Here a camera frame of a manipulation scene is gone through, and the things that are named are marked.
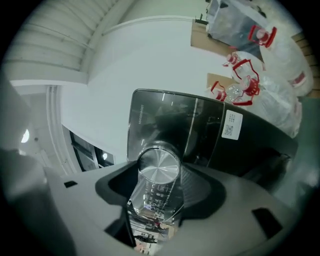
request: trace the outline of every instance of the barcode sticker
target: barcode sticker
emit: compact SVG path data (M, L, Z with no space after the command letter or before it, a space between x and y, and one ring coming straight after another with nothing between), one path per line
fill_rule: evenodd
M241 131L242 118L242 114L227 110L225 113L224 126L221 137L237 141L239 139Z

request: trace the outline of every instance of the plastic bag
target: plastic bag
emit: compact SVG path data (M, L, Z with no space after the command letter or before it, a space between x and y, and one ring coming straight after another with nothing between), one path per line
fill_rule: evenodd
M266 27L267 19L243 0L212 0L207 13L207 33L239 51L260 57L259 46L248 40L254 25Z

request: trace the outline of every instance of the cardboard box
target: cardboard box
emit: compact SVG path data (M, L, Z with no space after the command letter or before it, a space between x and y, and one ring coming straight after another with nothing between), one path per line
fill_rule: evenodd
M195 20L192 22L190 43L192 47L207 50L223 56L227 56L228 54L236 51L235 49L230 48L228 44L208 37L206 26L196 23Z

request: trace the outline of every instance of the window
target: window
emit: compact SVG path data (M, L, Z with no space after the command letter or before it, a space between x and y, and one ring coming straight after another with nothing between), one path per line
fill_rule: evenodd
M97 148L70 131L71 145L83 172L115 164L114 156Z

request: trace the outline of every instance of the metal lid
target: metal lid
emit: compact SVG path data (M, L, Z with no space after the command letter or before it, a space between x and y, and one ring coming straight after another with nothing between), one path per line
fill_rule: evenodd
M156 147L141 154L138 169L147 180L157 184L167 184L178 177L180 162L172 152Z

